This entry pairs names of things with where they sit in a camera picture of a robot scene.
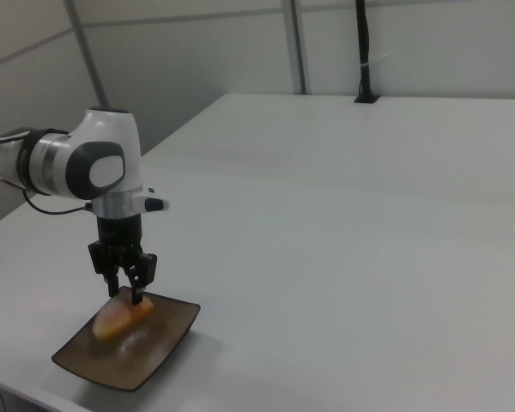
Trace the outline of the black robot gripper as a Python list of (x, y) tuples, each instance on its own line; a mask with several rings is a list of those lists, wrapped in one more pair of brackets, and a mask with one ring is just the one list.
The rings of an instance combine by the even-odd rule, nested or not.
[(155, 254), (142, 250), (142, 218), (97, 217), (96, 221), (98, 240), (88, 246), (94, 270), (103, 276), (108, 296), (113, 298), (119, 293), (118, 270), (122, 269), (130, 282), (131, 304), (136, 306), (155, 278), (158, 261)]

